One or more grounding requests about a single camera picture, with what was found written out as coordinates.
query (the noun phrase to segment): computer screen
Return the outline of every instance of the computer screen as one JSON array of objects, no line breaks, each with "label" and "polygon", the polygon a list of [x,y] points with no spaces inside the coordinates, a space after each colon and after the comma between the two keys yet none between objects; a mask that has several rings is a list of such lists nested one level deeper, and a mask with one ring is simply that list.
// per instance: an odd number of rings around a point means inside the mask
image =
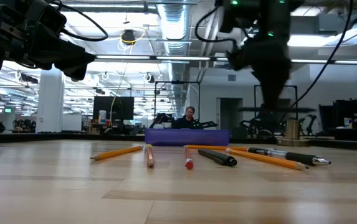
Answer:
[{"label": "computer screen", "polygon": [[[96,96],[93,101],[93,118],[98,119],[99,111],[106,111],[106,119],[110,119],[110,107],[114,96]],[[116,97],[112,110],[113,120],[134,119],[134,97]]]}]

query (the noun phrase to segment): man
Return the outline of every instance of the man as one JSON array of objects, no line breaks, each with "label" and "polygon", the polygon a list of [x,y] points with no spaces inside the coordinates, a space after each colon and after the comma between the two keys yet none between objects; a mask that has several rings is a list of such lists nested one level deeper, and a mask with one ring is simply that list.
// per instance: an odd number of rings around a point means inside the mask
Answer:
[{"label": "man", "polygon": [[193,106],[188,106],[185,111],[185,116],[179,118],[175,121],[173,128],[194,128],[195,119],[193,114],[195,113],[195,108]]}]

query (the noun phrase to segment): ceiling duct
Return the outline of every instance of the ceiling duct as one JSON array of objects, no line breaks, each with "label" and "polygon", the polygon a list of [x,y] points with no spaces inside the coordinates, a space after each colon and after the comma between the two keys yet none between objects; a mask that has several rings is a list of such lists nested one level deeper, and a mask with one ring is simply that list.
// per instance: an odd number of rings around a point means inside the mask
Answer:
[{"label": "ceiling duct", "polygon": [[[157,5],[160,15],[160,25],[163,37],[170,40],[183,40],[188,34],[189,7],[180,4]],[[165,42],[164,50],[167,55],[183,56],[188,54],[188,45],[182,42]],[[168,71],[171,81],[187,81],[188,66],[183,63],[169,63]],[[183,114],[187,85],[171,85],[175,100],[177,115]]]}]

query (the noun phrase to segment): wooden table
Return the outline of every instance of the wooden table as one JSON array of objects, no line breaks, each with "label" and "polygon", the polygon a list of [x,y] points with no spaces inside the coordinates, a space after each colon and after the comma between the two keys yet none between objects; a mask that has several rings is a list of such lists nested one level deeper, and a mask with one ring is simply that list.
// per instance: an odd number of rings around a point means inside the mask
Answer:
[{"label": "wooden table", "polygon": [[153,169],[143,151],[89,159],[138,144],[0,144],[0,224],[357,223],[357,151],[276,147],[332,160],[306,172],[238,156],[221,167],[196,151],[187,170],[181,147],[154,147]]}]

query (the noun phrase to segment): ballpoint pen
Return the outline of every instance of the ballpoint pen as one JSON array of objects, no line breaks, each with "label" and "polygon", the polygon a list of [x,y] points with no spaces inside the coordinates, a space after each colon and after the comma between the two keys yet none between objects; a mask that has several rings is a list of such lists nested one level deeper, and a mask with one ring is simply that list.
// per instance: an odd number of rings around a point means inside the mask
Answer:
[{"label": "ballpoint pen", "polygon": [[287,159],[290,161],[301,162],[303,164],[307,164],[310,166],[327,166],[331,164],[330,161],[318,156],[295,153],[295,152],[278,151],[275,149],[260,149],[260,148],[251,147],[247,150],[247,152],[275,157],[275,158]]}]

